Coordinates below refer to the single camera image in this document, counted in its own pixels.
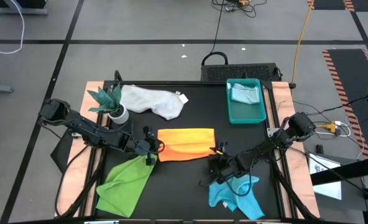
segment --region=white cloth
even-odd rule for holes
[[[124,85],[122,87],[121,103],[136,113],[151,109],[153,113],[170,120],[180,115],[183,102],[179,95],[163,90],[147,90],[135,85]]]
[[[254,88],[250,88],[235,83],[231,89],[231,99],[250,105],[254,103],[259,103],[259,88],[257,86],[255,86]]]

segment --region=hazard tape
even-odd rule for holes
[[[311,3],[312,3],[312,0],[307,0],[307,5],[308,5],[308,7],[310,6],[310,4],[311,4]],[[354,11],[355,11],[355,10],[354,10],[354,5],[353,5],[353,3],[352,3],[352,0],[343,0],[343,3],[344,3],[344,7],[346,8],[346,10],[348,10],[348,11],[352,11],[352,12],[354,12]],[[315,9],[314,3],[313,3],[313,5],[312,5],[311,9],[312,9],[312,10],[314,10],[314,9]]]
[[[346,91],[344,90],[343,84],[340,81],[340,77],[338,75],[336,67],[334,66],[332,58],[327,50],[323,50],[322,55],[325,59],[326,66],[328,66],[329,73],[332,76],[334,87],[336,87],[340,101],[343,105],[345,105],[349,102],[348,97]],[[364,156],[365,159],[368,159],[368,145],[366,144],[364,135],[362,134],[359,128],[359,123],[357,122],[356,115],[354,114],[354,111],[352,110],[350,105],[343,106],[343,109],[349,118],[351,129],[354,133],[354,136],[358,142],[359,147],[362,149],[362,145],[364,145],[364,152],[362,153],[362,155]]]

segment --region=gray carpet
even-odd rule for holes
[[[49,0],[49,16],[25,16],[25,39],[63,40],[78,0]],[[257,7],[257,17],[242,12],[223,13],[219,39],[296,40],[306,15],[306,1],[269,0]],[[219,12],[202,1],[110,1],[85,0],[73,39],[149,40],[213,39]],[[368,35],[368,12],[359,14]],[[0,16],[0,39],[18,39],[21,21],[17,16]],[[306,40],[361,40],[348,11],[313,11]],[[0,45],[1,50],[18,45]],[[54,98],[67,100],[78,110],[87,81],[113,78],[118,69],[124,80],[200,80],[201,60],[211,44],[70,45],[53,91]],[[15,92],[0,95],[0,217],[29,142],[36,116],[56,66],[62,45],[25,44],[14,55],[0,55],[0,84]],[[294,99],[318,109],[340,104],[321,51],[365,49],[363,45],[302,45],[297,67],[298,88]],[[296,45],[217,45],[230,63],[275,62],[289,81]],[[208,64],[220,64],[211,57]],[[312,109],[295,105],[297,111]],[[344,110],[326,114],[344,120]],[[62,134],[64,128],[55,128]],[[52,218],[60,173],[50,158],[57,138],[41,130],[18,194],[10,222]],[[326,154],[355,158],[359,147],[346,138],[321,142],[316,136],[305,142],[313,149],[323,144]],[[320,207],[321,216],[331,221],[363,223],[360,211],[332,211]]]

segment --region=light blue towel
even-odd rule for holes
[[[252,176],[252,185],[249,183],[249,175],[244,175],[241,178],[231,178],[228,183],[236,191],[237,194],[245,194],[249,186],[259,181],[258,177]],[[215,207],[219,201],[227,203],[227,207],[233,212],[237,207],[248,217],[250,220],[256,220],[264,216],[256,198],[254,197],[253,190],[246,196],[237,196],[227,186],[227,182],[218,184],[217,182],[209,186],[209,205]]]
[[[231,88],[231,100],[250,105],[260,103],[259,88],[257,86],[250,88],[248,86],[235,83]]]

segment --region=teal tray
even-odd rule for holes
[[[233,86],[235,83],[252,87],[259,87],[260,102],[248,105],[246,103],[240,103],[231,100],[231,91],[227,91],[227,104],[228,104],[228,116],[229,122],[232,124],[257,124],[266,119],[264,100],[262,95],[262,87],[260,81],[256,78],[229,78],[227,83]]]

